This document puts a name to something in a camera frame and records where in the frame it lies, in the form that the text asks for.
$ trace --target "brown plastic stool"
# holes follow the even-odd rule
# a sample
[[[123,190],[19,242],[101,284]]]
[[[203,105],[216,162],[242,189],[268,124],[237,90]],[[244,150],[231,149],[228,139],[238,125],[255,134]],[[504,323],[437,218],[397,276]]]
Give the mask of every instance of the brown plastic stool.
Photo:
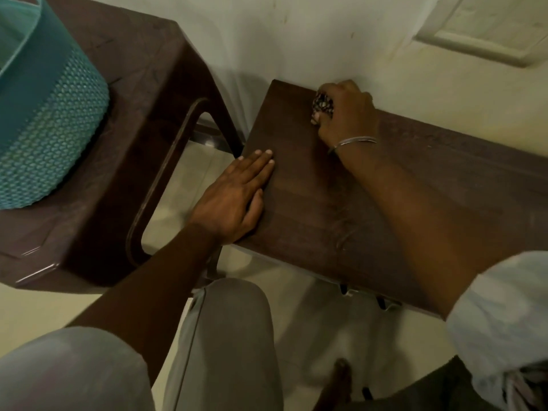
[[[105,77],[111,106],[56,191],[0,211],[0,281],[97,291],[148,259],[142,233],[200,114],[213,117],[235,157],[243,143],[175,22],[90,0],[47,1]]]

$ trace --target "floor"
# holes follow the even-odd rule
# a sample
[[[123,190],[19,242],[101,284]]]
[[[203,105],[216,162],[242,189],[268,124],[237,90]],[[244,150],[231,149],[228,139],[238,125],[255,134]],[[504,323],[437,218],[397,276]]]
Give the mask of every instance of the floor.
[[[189,143],[142,239],[148,253],[167,243],[203,191],[232,156]],[[282,375],[285,409],[310,410],[338,357],[353,365],[353,396],[367,385],[375,398],[385,397],[444,364],[454,354],[435,318],[408,309],[381,311],[374,297],[341,296],[336,285],[236,247],[225,247],[218,270],[259,285],[270,302]],[[0,286],[0,356],[65,325],[96,295],[38,293]],[[158,410],[171,361],[152,389]]]

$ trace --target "silver bangle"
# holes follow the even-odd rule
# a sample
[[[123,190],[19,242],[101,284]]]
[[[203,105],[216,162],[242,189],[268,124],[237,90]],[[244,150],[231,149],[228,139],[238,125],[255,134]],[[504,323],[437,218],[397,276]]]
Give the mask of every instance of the silver bangle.
[[[375,144],[377,143],[377,140],[374,137],[352,137],[352,138],[347,138],[346,140],[342,140],[339,144],[336,144],[334,147],[331,147],[329,149],[329,151],[327,151],[327,154],[331,154],[338,147],[343,146],[344,144],[350,144],[352,142],[358,142],[358,141],[373,142]]]

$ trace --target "white wall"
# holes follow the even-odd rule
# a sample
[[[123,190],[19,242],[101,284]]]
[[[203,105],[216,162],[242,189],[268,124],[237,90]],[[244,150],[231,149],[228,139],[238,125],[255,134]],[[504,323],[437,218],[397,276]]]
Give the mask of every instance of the white wall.
[[[412,41],[436,0],[99,0],[176,20],[247,134],[273,78],[353,78],[380,109],[548,156],[548,66]]]

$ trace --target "trousers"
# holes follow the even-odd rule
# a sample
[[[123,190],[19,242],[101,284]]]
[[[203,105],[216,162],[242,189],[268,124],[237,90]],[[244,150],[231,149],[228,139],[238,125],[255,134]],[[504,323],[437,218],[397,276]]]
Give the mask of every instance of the trousers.
[[[194,297],[169,372],[163,411],[282,411],[270,306],[255,284],[217,280]],[[389,398],[337,411],[494,411],[455,357]]]

